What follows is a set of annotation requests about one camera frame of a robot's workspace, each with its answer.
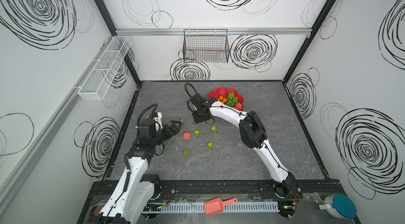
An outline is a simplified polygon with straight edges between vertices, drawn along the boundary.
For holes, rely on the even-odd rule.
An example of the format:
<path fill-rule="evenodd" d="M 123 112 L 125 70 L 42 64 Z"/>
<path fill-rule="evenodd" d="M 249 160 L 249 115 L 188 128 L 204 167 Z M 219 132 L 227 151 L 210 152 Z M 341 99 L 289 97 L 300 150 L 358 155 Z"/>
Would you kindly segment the red flower fruit bowl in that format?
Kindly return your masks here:
<path fill-rule="evenodd" d="M 219 102 L 222 103 L 222 101 L 220 101 L 220 100 L 218 99 L 218 97 L 219 97 L 219 96 L 223 96 L 223 99 L 224 99 L 224 98 L 227 99 L 228 94 L 231 93 L 231 92 L 235 93 L 235 95 L 238 97 L 238 102 L 243 105 L 243 103 L 244 103 L 244 98 L 243 98 L 235 89 L 227 89 L 227 88 L 224 88 L 224 87 L 220 87 L 220 88 L 216 89 L 215 91 L 210 92 L 210 93 L 208 94 L 208 97 L 209 97 L 209 98 L 214 98 L 214 99 L 216 99 L 217 101 L 219 101 Z"/>

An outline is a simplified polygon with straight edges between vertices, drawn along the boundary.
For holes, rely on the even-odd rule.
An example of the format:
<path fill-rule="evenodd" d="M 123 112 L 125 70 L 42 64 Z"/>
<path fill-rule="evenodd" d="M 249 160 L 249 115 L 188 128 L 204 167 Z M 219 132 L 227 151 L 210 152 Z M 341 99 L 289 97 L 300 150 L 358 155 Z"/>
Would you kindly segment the green grape bunch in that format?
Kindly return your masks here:
<path fill-rule="evenodd" d="M 235 108 L 238 103 L 239 103 L 238 97 L 235 95 L 235 93 L 233 93 L 233 92 L 229 93 L 228 97 L 227 97 L 226 105 L 231 108 Z"/>

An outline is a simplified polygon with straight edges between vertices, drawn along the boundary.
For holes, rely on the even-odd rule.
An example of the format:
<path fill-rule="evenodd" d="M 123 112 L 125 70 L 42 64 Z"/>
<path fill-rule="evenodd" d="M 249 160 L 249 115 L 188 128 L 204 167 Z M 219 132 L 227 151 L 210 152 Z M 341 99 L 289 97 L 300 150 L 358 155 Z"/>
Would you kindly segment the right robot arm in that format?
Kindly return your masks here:
<path fill-rule="evenodd" d="M 286 198 L 297 189 L 295 176 L 282 164 L 271 147 L 266 129 L 256 112 L 239 111 L 214 98 L 205 99 L 198 93 L 189 97 L 187 107 L 196 124 L 218 117 L 239 128 L 243 144 L 254 149 L 269 170 L 277 196 Z"/>

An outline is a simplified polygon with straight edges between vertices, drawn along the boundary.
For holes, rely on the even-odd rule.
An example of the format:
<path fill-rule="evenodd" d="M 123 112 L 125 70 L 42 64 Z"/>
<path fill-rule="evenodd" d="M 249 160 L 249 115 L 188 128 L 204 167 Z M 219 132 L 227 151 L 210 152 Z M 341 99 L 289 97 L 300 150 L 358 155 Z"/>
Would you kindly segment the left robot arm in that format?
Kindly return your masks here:
<path fill-rule="evenodd" d="M 146 171 L 162 145 L 180 132 L 182 120 L 171 120 L 162 125 L 154 119 L 146 119 L 137 125 L 137 137 L 124 154 L 125 170 L 114 192 L 100 210 L 96 224 L 135 224 L 150 199 L 160 195 L 160 178 Z"/>

